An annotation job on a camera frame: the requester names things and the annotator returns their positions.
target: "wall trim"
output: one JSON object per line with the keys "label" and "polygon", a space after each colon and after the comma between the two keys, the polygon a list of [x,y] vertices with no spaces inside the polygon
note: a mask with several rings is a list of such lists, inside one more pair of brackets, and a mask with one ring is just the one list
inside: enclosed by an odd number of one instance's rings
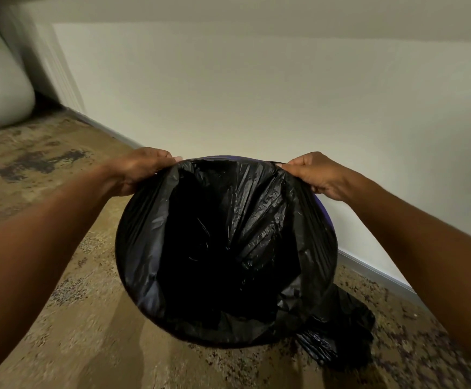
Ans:
{"label": "wall trim", "polygon": [[[105,125],[95,120],[90,119],[88,116],[85,116],[84,114],[80,112],[77,112],[68,107],[66,109],[71,115],[73,115],[78,120],[82,121],[83,123],[89,124],[92,127],[95,127],[105,132],[109,136],[114,137],[115,139],[121,141],[122,143],[127,144],[128,146],[131,146],[134,149],[143,146],[140,143],[136,142],[135,140],[130,139],[126,137],[125,135],[119,134],[115,130],[112,130],[111,128],[106,127]],[[402,283],[399,280],[396,280],[393,277],[390,277],[387,274],[384,274],[378,269],[375,269],[372,266],[369,266],[368,264],[360,261],[356,257],[353,257],[352,255],[349,255],[339,250],[338,251],[338,264],[342,264],[346,268],[349,268],[351,270],[354,270],[356,273],[361,274],[366,279],[369,279],[370,281],[374,281],[375,283],[380,284],[381,286],[387,288],[390,292],[392,292],[396,296],[402,299],[408,300],[412,302],[413,304],[416,304],[420,307],[427,309],[427,307],[424,305],[420,297],[415,293],[413,288],[409,287],[408,285]]]}

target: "wall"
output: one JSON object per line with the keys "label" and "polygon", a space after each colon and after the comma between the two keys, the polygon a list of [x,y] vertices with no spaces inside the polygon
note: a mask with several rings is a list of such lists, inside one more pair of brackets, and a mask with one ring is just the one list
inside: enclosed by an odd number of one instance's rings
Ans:
{"label": "wall", "polygon": [[[0,21],[41,90],[124,136],[320,150],[471,234],[471,0],[23,0]],[[323,203],[344,252],[406,283]]]}

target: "trash bag liner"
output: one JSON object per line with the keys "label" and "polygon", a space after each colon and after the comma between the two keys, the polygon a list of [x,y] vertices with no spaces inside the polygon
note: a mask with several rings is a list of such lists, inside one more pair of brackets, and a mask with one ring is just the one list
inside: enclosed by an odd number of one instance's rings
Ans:
{"label": "trash bag liner", "polygon": [[160,171],[126,206],[115,253],[131,299],[179,339],[247,347],[296,335],[321,364],[355,364],[338,359],[353,344],[370,359],[374,316],[332,285],[329,216],[274,163],[205,157]]}

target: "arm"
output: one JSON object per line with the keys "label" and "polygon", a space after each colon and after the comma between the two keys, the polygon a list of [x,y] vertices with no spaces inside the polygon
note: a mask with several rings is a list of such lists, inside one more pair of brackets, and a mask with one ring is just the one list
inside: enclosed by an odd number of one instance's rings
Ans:
{"label": "arm", "polygon": [[0,363],[41,312],[108,199],[132,194],[137,182],[174,163],[164,150],[134,150],[0,224]]}
{"label": "arm", "polygon": [[314,192],[347,203],[426,306],[471,354],[471,236],[321,153],[282,167]]}

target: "brown carpet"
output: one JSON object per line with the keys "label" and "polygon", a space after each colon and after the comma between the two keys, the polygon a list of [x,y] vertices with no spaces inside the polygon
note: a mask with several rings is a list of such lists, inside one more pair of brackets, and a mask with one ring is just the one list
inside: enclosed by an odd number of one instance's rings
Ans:
{"label": "brown carpet", "polygon": [[[128,150],[64,112],[0,130],[0,220]],[[227,351],[175,340],[138,312],[119,281],[113,247],[127,201],[107,204],[38,320],[0,367],[0,388],[471,387],[471,363],[433,317],[344,267],[336,282],[377,318],[375,364],[363,371],[320,369],[289,341]]]}

